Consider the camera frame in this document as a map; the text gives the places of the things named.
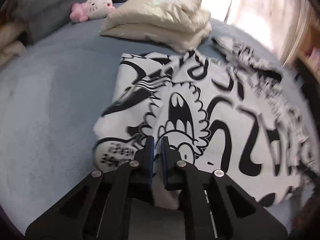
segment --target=metal screw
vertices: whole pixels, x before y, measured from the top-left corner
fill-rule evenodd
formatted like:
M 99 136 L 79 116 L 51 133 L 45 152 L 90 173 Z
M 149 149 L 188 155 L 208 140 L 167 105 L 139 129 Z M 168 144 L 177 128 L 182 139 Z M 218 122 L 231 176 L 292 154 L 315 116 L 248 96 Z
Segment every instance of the metal screw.
M 94 178 L 100 177 L 101 174 L 102 174 L 102 172 L 99 171 L 99 170 L 95 170 L 95 171 L 91 172 L 91 176 L 94 177 Z
M 187 163 L 186 163 L 185 161 L 180 160 L 180 161 L 177 161 L 177 165 L 178 165 L 179 167 L 184 167 L 184 166 L 187 165 Z
M 224 175 L 224 172 L 223 172 L 222 170 L 215 170 L 215 171 L 214 171 L 214 174 L 215 174 L 217 177 L 221 178 L 221 177 Z
M 129 162 L 129 165 L 131 167 L 138 167 L 140 165 L 140 163 L 138 161 L 136 161 L 136 160 L 133 160 L 133 161 Z

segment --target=gray blanket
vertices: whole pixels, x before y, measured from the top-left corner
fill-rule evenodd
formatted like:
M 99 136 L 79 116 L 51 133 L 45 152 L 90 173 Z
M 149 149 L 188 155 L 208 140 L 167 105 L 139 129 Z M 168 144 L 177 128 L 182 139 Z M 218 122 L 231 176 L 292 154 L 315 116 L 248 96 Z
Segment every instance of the gray blanket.
M 0 73 L 0 204 L 22 233 L 94 169 L 92 128 L 111 103 L 121 54 L 174 54 L 147 42 L 101 37 L 102 21 L 65 25 L 28 47 Z M 242 31 L 216 20 L 212 28 L 212 36 L 243 39 L 277 64 L 270 52 Z M 210 44 L 205 41 L 199 51 L 222 59 Z M 318 142 L 307 104 L 284 73 L 284 94 L 300 108 L 311 139 Z M 166 212 L 168 217 L 174 211 Z M 273 206 L 271 212 L 290 228 L 288 202 Z M 167 239 L 178 239 L 171 236 Z

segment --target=hello kitty plush toy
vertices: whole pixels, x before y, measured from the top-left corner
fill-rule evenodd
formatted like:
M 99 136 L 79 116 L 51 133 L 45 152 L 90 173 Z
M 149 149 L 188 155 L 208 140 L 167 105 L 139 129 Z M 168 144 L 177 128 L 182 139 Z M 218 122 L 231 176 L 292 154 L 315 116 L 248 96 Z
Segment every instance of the hello kitty plush toy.
M 75 3 L 71 7 L 70 19 L 79 23 L 105 18 L 114 9 L 112 0 L 87 0 L 85 3 Z

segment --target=wooden shelf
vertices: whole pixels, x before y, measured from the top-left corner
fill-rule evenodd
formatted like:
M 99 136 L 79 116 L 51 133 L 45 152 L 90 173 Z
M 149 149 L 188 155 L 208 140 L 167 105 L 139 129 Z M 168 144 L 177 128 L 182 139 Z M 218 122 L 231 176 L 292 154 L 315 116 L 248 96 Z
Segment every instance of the wooden shelf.
M 298 58 L 302 61 L 302 63 L 310 70 L 310 72 L 313 74 L 313 76 L 317 79 L 318 83 L 320 84 L 320 76 L 316 72 L 316 70 L 313 69 L 313 67 L 309 64 L 307 57 L 304 55 L 302 51 L 298 52 Z

